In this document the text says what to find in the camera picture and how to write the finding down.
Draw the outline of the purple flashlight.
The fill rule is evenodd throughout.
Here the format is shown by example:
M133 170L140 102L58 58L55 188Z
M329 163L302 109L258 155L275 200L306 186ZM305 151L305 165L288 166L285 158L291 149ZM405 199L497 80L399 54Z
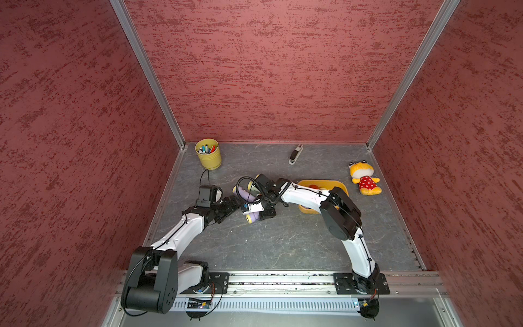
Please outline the purple flashlight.
M257 200L257 197L249 193L248 190L243 189L242 187L236 186L233 189L234 195L241 201L246 203L254 203Z
M249 224L258 222L262 219L261 212L252 212L245 215Z

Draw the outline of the yellow plastic storage box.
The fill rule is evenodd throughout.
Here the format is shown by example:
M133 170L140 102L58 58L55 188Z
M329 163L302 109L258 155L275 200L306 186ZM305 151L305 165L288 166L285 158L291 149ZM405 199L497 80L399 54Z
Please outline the yellow plastic storage box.
M311 189L311 188L307 187L308 185L317 185L323 189L322 190ZM346 186L340 181L317 180L317 179L299 181L296 184L296 186L294 187L294 189L296 189L296 190L304 189L305 193L312 194L313 197L316 197L316 200L312 200L312 202L315 203L314 208L305 207L302 204L300 204L298 206L299 210L304 214L320 214L319 209L320 209L321 203L327 199L327 197L330 195L330 192L336 187L342 189L347 196L349 195Z

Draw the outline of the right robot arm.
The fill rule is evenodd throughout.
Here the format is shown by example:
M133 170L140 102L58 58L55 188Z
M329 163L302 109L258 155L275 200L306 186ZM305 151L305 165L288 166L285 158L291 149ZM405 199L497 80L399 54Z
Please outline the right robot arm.
M272 216L279 203L297 204L319 213L329 233L345 247L355 291L360 294L375 292L380 269L364 239L361 211L341 188L324 191L298 185L286 178L273 181L263 174L258 175L251 185L259 192L257 199Z

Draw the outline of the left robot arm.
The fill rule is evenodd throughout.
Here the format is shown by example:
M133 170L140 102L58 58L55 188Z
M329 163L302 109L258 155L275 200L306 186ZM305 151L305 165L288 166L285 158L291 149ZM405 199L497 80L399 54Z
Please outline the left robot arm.
M208 263L179 258L194 238L208 226L221 223L241 206L235 196L224 196L215 185L201 186L196 203L181 213L181 220L164 237L131 256L121 295L129 316L167 313L178 294L210 283Z

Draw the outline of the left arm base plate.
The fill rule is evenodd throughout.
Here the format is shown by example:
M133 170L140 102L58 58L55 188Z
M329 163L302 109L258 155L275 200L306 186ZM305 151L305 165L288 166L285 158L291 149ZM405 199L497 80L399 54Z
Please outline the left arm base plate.
M228 285L230 281L230 274L225 272L210 272L209 274L204 274L202 281L196 286L191 286L188 289L181 292L181 294L190 294L190 295L211 295L214 294L226 294Z

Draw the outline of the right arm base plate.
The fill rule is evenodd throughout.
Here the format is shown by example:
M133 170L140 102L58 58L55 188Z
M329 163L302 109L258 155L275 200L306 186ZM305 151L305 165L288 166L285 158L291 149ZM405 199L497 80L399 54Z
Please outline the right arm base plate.
M363 278L352 273L334 273L334 285L338 295L389 295L390 288L383 273Z

